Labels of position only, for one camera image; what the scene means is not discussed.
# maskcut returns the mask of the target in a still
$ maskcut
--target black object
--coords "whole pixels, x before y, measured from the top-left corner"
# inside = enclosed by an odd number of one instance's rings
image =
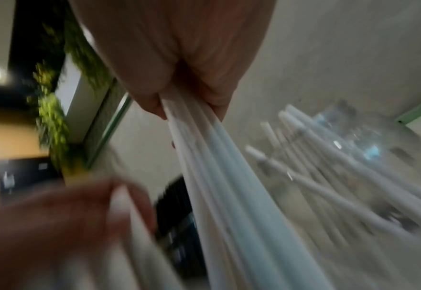
[[[26,194],[26,189],[48,181],[64,182],[49,157],[0,160],[0,205]]]
[[[171,183],[155,205],[156,238],[183,278],[207,276],[204,255],[183,177]]]

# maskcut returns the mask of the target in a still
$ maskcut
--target green strip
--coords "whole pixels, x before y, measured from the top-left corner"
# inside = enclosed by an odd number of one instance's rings
[[[115,111],[115,114],[113,115],[113,117],[111,117],[110,122],[105,128],[104,133],[102,134],[102,138],[100,138],[99,143],[97,144],[96,151],[94,152],[92,156],[88,158],[87,163],[86,163],[87,169],[91,169],[92,165],[94,165],[94,162],[96,161],[97,157],[99,156],[100,152],[104,148],[105,144],[108,142],[111,135],[115,131],[116,127],[118,126],[119,122],[123,118],[124,113],[126,112],[131,102],[132,102],[132,98],[129,96],[128,93],[125,93],[121,102],[118,105],[118,108]]]
[[[403,115],[398,117],[397,122],[406,125],[420,117],[421,117],[421,104],[415,107],[414,109],[410,110],[409,112],[404,113]]]

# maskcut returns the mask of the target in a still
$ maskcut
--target blurry hand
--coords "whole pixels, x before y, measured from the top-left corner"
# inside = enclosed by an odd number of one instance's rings
[[[154,231],[156,215],[148,195],[135,184],[115,179],[52,189],[1,207],[0,290],[14,289],[35,267],[97,248],[127,231],[128,216],[107,221],[110,195],[123,184]]]
[[[177,73],[223,119],[253,61],[275,0],[70,0],[97,50],[146,111]]]

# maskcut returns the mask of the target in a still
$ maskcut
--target human hand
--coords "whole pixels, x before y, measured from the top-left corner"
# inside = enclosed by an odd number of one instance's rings
[[[118,179],[37,193],[0,208],[0,290],[14,289],[29,270],[77,251],[90,251],[129,228],[129,216],[107,220],[111,193],[126,185],[152,232],[156,215],[139,186]]]
[[[275,4],[275,0],[70,2],[104,62],[144,110],[166,119],[158,93],[178,74],[189,80],[220,120],[255,58]]]

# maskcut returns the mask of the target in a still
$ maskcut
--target hand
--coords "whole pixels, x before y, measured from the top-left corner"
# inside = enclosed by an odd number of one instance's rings
[[[13,289],[35,267],[97,248],[127,231],[128,216],[107,222],[110,195],[122,184],[148,229],[154,231],[156,215],[148,195],[137,185],[117,179],[51,189],[1,207],[0,290]]]
[[[223,119],[264,38],[275,0],[70,0],[97,50],[146,111],[174,74]]]

